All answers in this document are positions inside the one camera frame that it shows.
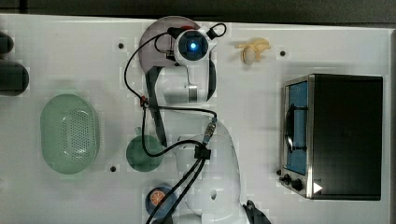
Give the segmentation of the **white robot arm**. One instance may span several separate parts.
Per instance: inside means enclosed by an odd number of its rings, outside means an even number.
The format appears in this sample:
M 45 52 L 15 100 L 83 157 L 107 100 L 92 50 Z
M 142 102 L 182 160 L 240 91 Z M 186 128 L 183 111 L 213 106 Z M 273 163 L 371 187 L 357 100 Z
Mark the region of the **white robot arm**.
M 176 152 L 180 179 L 155 206 L 170 207 L 148 224 L 173 224 L 173 215 L 184 202 L 191 213 L 180 224 L 248 224 L 240 202 L 240 174 L 230 133 L 216 112 L 195 108 L 216 89 L 216 69 L 211 50 L 220 37 L 214 27 L 169 27 L 174 39 L 172 66 L 153 66 L 146 73 L 148 108 L 164 152 Z

